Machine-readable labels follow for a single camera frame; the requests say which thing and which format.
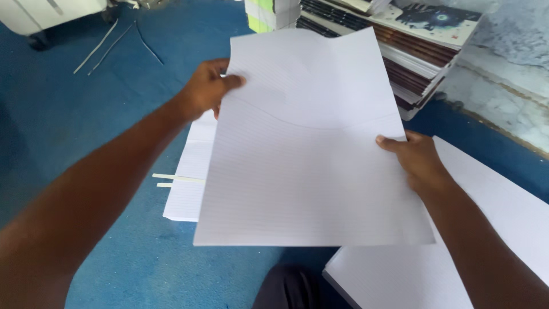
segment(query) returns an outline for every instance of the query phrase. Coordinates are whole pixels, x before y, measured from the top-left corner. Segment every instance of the blue floor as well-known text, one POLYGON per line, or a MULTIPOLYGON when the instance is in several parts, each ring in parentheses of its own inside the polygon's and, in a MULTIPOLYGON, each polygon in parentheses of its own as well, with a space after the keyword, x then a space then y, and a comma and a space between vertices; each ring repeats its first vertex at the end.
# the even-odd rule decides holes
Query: blue floor
MULTIPOLYGON (((89 16, 52 29, 54 48, 29 49, 0 26, 0 226, 64 169, 173 96, 202 60, 228 57, 229 38, 251 33, 244 3, 173 1, 163 10, 122 10, 117 28, 72 71, 109 26, 89 16), (135 19, 161 66, 130 30, 91 75, 110 43, 135 19)), ((435 134, 549 201, 549 165, 484 124, 431 102, 405 126, 435 134)), ((173 173, 187 131, 152 172, 173 173)), ((162 217, 169 189, 146 178, 72 283, 67 308, 249 308, 268 269, 300 262, 320 274, 334 248, 193 247, 194 223, 162 217)), ((342 300, 327 284, 328 304, 342 300)))

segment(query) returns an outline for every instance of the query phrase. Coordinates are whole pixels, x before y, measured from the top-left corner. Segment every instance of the hand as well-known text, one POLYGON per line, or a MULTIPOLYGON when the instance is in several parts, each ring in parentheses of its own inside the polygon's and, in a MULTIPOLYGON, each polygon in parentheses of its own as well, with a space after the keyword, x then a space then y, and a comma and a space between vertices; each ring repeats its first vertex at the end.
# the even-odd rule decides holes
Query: hand
POLYGON ((454 183, 440 161, 431 137, 409 130, 406 130, 406 137, 407 142, 398 142, 378 135, 376 143, 396 153, 400 165, 408 174, 408 184, 412 190, 437 189, 454 183))
POLYGON ((200 118, 210 108, 214 110, 217 119, 223 96, 246 83, 242 76, 228 75, 222 78, 220 74, 228 66, 228 58, 202 62, 185 87, 172 99, 181 105, 183 113, 190 120, 200 118))

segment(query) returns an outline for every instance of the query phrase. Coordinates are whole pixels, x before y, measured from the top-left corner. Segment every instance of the dark trousers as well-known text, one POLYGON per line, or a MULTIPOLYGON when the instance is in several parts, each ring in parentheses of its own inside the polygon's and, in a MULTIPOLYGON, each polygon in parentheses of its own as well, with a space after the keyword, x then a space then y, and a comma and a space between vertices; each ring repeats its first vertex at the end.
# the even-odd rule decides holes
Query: dark trousers
POLYGON ((261 284, 252 309, 319 309, 318 280, 305 267, 275 265, 261 284))

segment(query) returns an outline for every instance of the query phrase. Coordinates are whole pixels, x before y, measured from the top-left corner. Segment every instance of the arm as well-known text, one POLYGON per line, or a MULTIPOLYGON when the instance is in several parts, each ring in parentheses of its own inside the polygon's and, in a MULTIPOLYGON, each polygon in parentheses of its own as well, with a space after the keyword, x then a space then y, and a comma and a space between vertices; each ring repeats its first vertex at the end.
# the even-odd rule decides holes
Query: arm
POLYGON ((0 231, 0 307, 65 305, 72 276, 164 148, 245 80, 202 63, 173 99, 57 177, 0 231))
POLYGON ((408 142, 378 136, 397 154, 421 197, 476 309, 549 308, 549 288, 501 240, 473 200, 452 179, 433 139, 407 131, 408 142))

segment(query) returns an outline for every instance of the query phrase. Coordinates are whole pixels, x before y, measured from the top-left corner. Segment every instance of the finger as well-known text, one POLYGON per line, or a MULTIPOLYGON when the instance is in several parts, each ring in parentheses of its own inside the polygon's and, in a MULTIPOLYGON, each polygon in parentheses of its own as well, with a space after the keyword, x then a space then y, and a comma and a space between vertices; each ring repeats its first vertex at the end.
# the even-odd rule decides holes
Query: finger
POLYGON ((382 149, 385 149, 385 150, 390 151, 390 152, 396 152, 400 149, 402 144, 404 144, 406 142, 399 142, 399 141, 395 141, 393 139, 388 139, 387 137, 385 137, 383 135, 378 135, 376 137, 376 143, 382 149))
POLYGON ((218 58, 218 59, 212 59, 205 61, 205 63, 217 74, 221 74, 222 71, 226 71, 229 67, 229 58, 218 58))
POLYGON ((221 79, 225 93, 231 89, 240 88, 246 84, 246 79, 238 75, 227 75, 221 79))
POLYGON ((409 142, 417 142, 423 139, 424 137, 427 137, 427 135, 423 135, 421 133, 418 133, 412 130, 404 130, 404 132, 409 142))
POLYGON ((214 117, 215 117, 215 120, 217 120, 218 117, 219 117, 219 109, 220 109, 220 108, 221 108, 221 104, 212 107, 212 109, 214 110, 214 117))

